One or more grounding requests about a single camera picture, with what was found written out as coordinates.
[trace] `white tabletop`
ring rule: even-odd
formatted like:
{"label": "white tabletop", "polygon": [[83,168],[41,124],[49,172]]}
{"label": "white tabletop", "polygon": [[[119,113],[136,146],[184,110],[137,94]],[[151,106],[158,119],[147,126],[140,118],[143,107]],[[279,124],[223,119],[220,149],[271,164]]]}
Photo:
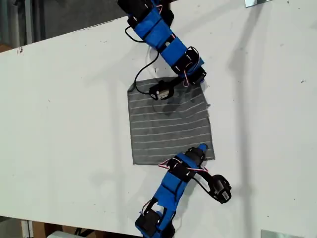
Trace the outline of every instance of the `white tabletop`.
{"label": "white tabletop", "polygon": [[[316,237],[316,9],[172,4],[172,30],[206,62],[207,167],[233,187],[221,205],[190,182],[176,238]],[[166,171],[132,165],[126,91],[156,53],[126,37],[126,20],[0,54],[0,215],[140,234],[134,222]],[[169,75],[159,58],[139,79]]]}

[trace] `black cable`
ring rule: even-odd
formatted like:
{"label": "black cable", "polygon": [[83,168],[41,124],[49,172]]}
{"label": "black cable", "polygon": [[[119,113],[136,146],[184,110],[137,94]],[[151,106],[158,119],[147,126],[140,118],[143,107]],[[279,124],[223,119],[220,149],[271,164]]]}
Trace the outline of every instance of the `black cable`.
{"label": "black cable", "polygon": [[77,228],[74,235],[79,235],[81,233],[81,228]]}
{"label": "black cable", "polygon": [[125,28],[124,32],[132,41],[137,42],[137,43],[145,43],[145,41],[138,41],[138,40],[134,39],[132,36],[130,36],[129,33],[127,32],[127,30],[129,28],[131,28],[131,26],[128,26],[127,28]]}
{"label": "black cable", "polygon": [[26,221],[28,223],[28,232],[29,232],[29,238],[31,238],[31,233],[30,233],[30,225],[29,225],[29,221]]}
{"label": "black cable", "polygon": [[146,204],[144,204],[144,206],[142,207],[142,210],[141,210],[141,214],[143,215],[143,210],[144,210],[144,208],[145,208],[145,206],[146,205],[148,205],[149,204],[149,202],[151,202],[152,201],[152,199],[151,200],[149,200]]}
{"label": "black cable", "polygon": [[92,232],[94,232],[95,230],[91,230],[91,229],[87,229],[85,230],[83,233],[81,233],[79,236],[81,237],[87,237],[89,236]]}
{"label": "black cable", "polygon": [[200,187],[203,188],[203,190],[204,190],[206,193],[209,193],[209,192],[207,191],[207,189],[205,189],[205,187],[204,187],[196,178],[192,177],[192,179],[195,180],[195,181],[200,185]]}
{"label": "black cable", "polygon": [[199,60],[200,60],[200,56],[199,56],[198,50],[197,50],[195,47],[190,46],[190,47],[187,48],[187,50],[189,50],[189,49],[194,50],[194,51],[198,54],[198,61],[197,61],[197,63],[195,64],[195,67],[194,67],[191,71],[188,72],[188,73],[191,73],[191,72],[193,72],[193,71],[196,69],[196,67],[197,67],[197,65],[198,65],[198,63],[199,63]]}
{"label": "black cable", "polygon": [[145,93],[145,92],[142,92],[138,89],[137,87],[137,78],[139,76],[139,74],[144,70],[146,69],[147,67],[149,67],[152,63],[154,63],[157,59],[159,58],[159,52],[157,54],[157,56],[155,57],[155,59],[153,61],[151,61],[150,63],[148,63],[146,66],[144,66],[142,69],[140,69],[140,71],[137,73],[137,75],[135,76],[134,78],[134,83],[133,83],[133,88],[131,90],[129,90],[128,92],[132,92],[134,89],[136,89],[139,93],[142,93],[142,94],[145,94],[145,95],[149,95],[149,93]]}

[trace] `fabric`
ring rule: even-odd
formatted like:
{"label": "fabric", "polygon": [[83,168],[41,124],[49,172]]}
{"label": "fabric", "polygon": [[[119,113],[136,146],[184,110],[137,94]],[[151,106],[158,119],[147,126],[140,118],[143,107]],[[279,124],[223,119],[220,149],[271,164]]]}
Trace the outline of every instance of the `fabric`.
{"label": "fabric", "polygon": [[[160,80],[137,82],[143,92]],[[136,90],[128,92],[133,164],[157,165],[179,152],[205,143],[206,159],[214,159],[208,105],[200,86],[179,84],[168,100],[153,100]]]}

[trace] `red and white wire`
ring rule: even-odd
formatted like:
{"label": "red and white wire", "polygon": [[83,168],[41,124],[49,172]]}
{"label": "red and white wire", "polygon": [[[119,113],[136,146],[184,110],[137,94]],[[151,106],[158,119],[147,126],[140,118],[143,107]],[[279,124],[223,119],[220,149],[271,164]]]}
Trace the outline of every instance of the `red and white wire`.
{"label": "red and white wire", "polygon": [[[169,167],[168,167],[168,166],[165,166],[164,164],[166,164],[166,163],[167,163],[168,161],[170,161],[170,160],[176,160],[178,163],[181,164],[181,162],[180,162],[178,159],[176,159],[176,158],[171,158],[171,159],[165,160],[164,162],[158,164],[158,166],[161,167],[161,168],[164,168],[164,169],[169,170]],[[193,171],[201,171],[201,172],[207,172],[207,173],[208,173],[208,169],[207,169],[207,168],[203,168],[203,169],[188,168],[188,169],[189,169],[189,170],[193,170]]]}
{"label": "red and white wire", "polygon": [[160,10],[159,10],[159,14],[162,12],[162,9],[163,9],[163,5],[162,4],[159,4],[157,5],[157,7],[160,7]]}

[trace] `white stripe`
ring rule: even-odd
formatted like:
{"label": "white stripe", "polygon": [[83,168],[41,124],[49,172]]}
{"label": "white stripe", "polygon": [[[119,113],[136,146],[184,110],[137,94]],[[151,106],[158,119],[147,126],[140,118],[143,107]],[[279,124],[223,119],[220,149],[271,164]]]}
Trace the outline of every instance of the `white stripe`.
{"label": "white stripe", "polygon": [[[184,93],[184,95],[185,94],[188,94],[188,93],[191,93],[191,92],[193,92],[194,90],[196,90],[196,89],[199,89],[200,87],[197,87],[197,88],[194,88],[194,89],[192,89],[191,91],[189,91],[189,92],[187,92],[187,93]],[[139,92],[137,92],[137,93],[130,93],[129,94],[129,96],[132,96],[132,95],[137,95],[137,94],[140,94]]]}
{"label": "white stripe", "polygon": [[170,155],[135,155],[134,157],[155,157],[155,156],[170,156]]}
{"label": "white stripe", "polygon": [[138,102],[138,101],[144,101],[144,100],[153,100],[153,98],[144,98],[144,99],[138,99],[138,100],[131,100],[130,103],[132,102]]}
{"label": "white stripe", "polygon": [[[194,107],[196,107],[196,106],[199,106],[199,105],[201,105],[201,104],[203,104],[203,103],[205,103],[205,102],[198,103],[198,104],[196,104],[196,105],[194,105],[194,106],[192,106],[192,107],[190,107],[190,108],[188,108],[188,109],[186,109],[186,110],[183,110],[183,111],[177,111],[177,113],[186,112],[186,111],[188,111],[188,110],[190,110],[190,109],[192,109],[192,108],[194,108]],[[174,112],[175,112],[175,111],[171,111],[171,112],[158,112],[158,113],[139,113],[139,114],[131,114],[130,116],[132,117],[132,116],[141,116],[141,115],[150,115],[150,114],[160,114],[160,113],[174,113]]]}
{"label": "white stripe", "polygon": [[158,133],[158,134],[133,135],[133,136],[164,135],[164,134],[171,134],[171,133],[178,133],[178,132],[184,132],[184,131],[196,130],[196,129],[203,128],[203,127],[208,127],[208,125],[204,125],[204,126],[200,126],[200,127],[193,128],[193,129],[188,129],[188,130],[169,131],[169,132]]}
{"label": "white stripe", "polygon": [[204,142],[197,142],[193,144],[188,144],[188,145],[178,145],[178,146],[170,146],[170,147],[160,147],[160,148],[143,148],[143,149],[133,149],[133,150],[159,150],[159,149],[168,149],[168,148],[179,148],[179,147],[185,147],[189,145],[197,145],[197,144],[202,144],[202,143],[210,143],[210,141],[204,141]]}
{"label": "white stripe", "polygon": [[190,100],[188,100],[187,102],[183,102],[183,103],[181,103],[181,104],[188,103],[188,102],[190,102],[191,100],[193,100],[193,99],[195,99],[195,98],[199,97],[200,95],[202,95],[202,93],[201,93],[201,94],[199,94],[199,95],[197,95],[197,96],[195,96],[195,97],[193,97],[193,98],[191,98],[191,99],[190,99]]}
{"label": "white stripe", "polygon": [[[182,124],[177,124],[177,125],[187,125],[191,123],[198,122],[200,120],[205,120],[206,118],[202,118],[196,121],[188,122],[188,123],[182,123]],[[169,127],[169,126],[176,126],[176,125],[163,125],[163,126],[154,126],[154,127],[143,127],[143,128],[132,128],[131,130],[140,130],[140,129],[150,129],[150,128],[161,128],[161,127]]]}
{"label": "white stripe", "polygon": [[178,104],[162,104],[162,105],[149,105],[149,106],[141,106],[141,107],[136,107],[136,108],[130,108],[130,109],[137,109],[137,108],[148,108],[148,107],[161,107],[161,106],[169,106],[169,105],[174,105],[174,106],[179,106],[181,105],[180,103]]}
{"label": "white stripe", "polygon": [[207,133],[207,134],[193,135],[193,136],[187,136],[187,137],[182,137],[182,138],[177,138],[177,139],[170,139],[170,140],[136,141],[134,143],[136,143],[136,144],[144,144],[144,143],[154,143],[154,142],[167,142],[167,141],[173,141],[173,140],[184,140],[184,139],[199,137],[199,136],[203,136],[203,135],[210,135],[210,134]]}
{"label": "white stripe", "polygon": [[[188,101],[186,101],[186,102],[183,102],[183,103],[179,103],[179,104],[162,104],[161,106],[166,106],[166,105],[182,105],[182,104],[185,104],[185,103],[190,102],[191,100],[193,100],[193,99],[199,97],[200,95],[202,95],[202,94],[199,94],[199,95],[197,95],[197,96],[195,96],[195,97],[191,98],[190,100],[188,100]],[[152,107],[152,106],[157,106],[157,105],[142,106],[142,107],[136,107],[136,108],[146,108],[146,107]]]}
{"label": "white stripe", "polygon": [[137,122],[148,122],[148,121],[159,121],[159,120],[181,120],[182,118],[174,118],[174,119],[157,119],[157,120],[139,120],[139,121],[132,121],[131,123]]}
{"label": "white stripe", "polygon": [[[149,156],[169,156],[169,155],[136,155],[136,156],[146,156],[146,157],[149,157]],[[214,158],[213,156],[209,156],[209,157],[205,157],[205,159],[211,159],[211,158]],[[158,165],[160,164],[161,162],[138,162],[137,164],[138,165]]]}
{"label": "white stripe", "polygon": [[194,115],[196,115],[196,114],[198,114],[198,113],[202,113],[202,112],[207,111],[207,110],[208,110],[208,109],[204,109],[204,110],[202,110],[202,111],[196,112],[196,113],[194,113],[194,114],[192,114],[192,115],[190,115],[190,116],[188,116],[188,117],[186,117],[186,118],[191,118],[191,117],[193,117]]}
{"label": "white stripe", "polygon": [[184,110],[184,111],[181,111],[180,113],[183,113],[183,112],[185,112],[185,111],[188,111],[189,109],[192,109],[192,108],[194,108],[194,107],[196,107],[196,106],[199,106],[199,105],[201,105],[201,104],[203,104],[203,103],[205,103],[205,102],[198,103],[198,104],[196,104],[196,105],[194,105],[194,106],[192,106],[192,107],[190,107],[190,108],[188,108],[188,109],[186,109],[186,110]]}

